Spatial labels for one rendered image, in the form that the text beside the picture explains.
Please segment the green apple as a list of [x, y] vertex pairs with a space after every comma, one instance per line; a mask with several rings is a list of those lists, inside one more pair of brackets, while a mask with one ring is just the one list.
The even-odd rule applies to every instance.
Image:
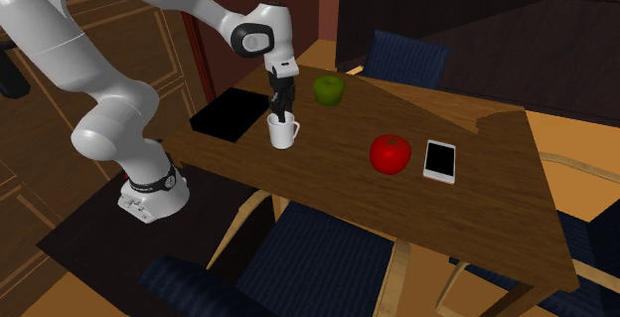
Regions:
[[314, 80], [315, 99], [322, 105], [338, 105], [344, 94], [345, 83], [336, 76], [320, 76]]

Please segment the white phone with black screen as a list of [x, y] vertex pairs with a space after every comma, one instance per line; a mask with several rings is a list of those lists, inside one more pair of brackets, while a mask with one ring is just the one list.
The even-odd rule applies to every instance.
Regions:
[[429, 139], [422, 175], [447, 184], [455, 183], [456, 146]]

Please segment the dark robot stand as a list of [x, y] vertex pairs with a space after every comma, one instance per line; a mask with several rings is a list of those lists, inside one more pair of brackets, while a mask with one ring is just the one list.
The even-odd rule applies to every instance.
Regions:
[[274, 222], [269, 193], [186, 165], [190, 199], [178, 213], [144, 224], [117, 204], [116, 176], [38, 247], [130, 317], [181, 317], [138, 279], [162, 255], [210, 268], [235, 284]]

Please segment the white mug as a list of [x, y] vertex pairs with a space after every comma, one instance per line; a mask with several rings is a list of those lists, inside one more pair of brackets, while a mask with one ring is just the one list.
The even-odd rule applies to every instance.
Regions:
[[284, 112], [284, 121], [281, 122], [275, 113], [270, 113], [266, 117], [267, 127], [271, 145], [280, 150], [290, 148], [298, 135], [300, 123], [295, 120], [295, 116], [289, 112]]

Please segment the dark counter with stone top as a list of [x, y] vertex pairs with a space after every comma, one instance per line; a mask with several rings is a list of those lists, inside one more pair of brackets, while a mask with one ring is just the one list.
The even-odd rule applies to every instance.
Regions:
[[620, 0], [339, 0], [338, 70], [376, 30], [447, 47], [442, 90], [620, 127]]

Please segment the red tomato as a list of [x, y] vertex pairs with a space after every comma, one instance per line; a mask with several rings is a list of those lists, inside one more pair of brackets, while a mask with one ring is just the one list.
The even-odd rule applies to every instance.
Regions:
[[377, 137], [370, 148], [370, 162], [375, 170], [386, 175], [402, 171], [411, 156], [408, 141], [395, 134]]

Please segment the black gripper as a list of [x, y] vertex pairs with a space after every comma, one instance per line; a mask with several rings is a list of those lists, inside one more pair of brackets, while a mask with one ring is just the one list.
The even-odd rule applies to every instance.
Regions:
[[273, 90], [273, 96], [269, 102], [270, 111], [276, 115], [276, 121], [282, 123], [283, 110], [293, 112], [295, 98], [294, 77], [278, 78], [272, 72], [267, 74], [269, 84]]

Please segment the flat black box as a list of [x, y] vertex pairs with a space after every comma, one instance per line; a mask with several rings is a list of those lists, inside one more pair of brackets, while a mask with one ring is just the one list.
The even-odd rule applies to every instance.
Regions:
[[228, 88], [190, 118], [192, 129], [235, 143], [267, 111], [265, 94]]

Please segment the wooden table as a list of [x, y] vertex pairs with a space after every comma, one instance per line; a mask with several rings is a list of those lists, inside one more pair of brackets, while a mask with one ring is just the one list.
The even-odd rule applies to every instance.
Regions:
[[[184, 125], [164, 141], [177, 161], [512, 277], [481, 317], [520, 317], [578, 279], [523, 108], [345, 76], [342, 101], [319, 104], [316, 68], [296, 78], [294, 144], [273, 148], [264, 120], [235, 143]], [[384, 134], [406, 139], [397, 174], [374, 169]], [[456, 146], [455, 183], [422, 175], [429, 139]]]

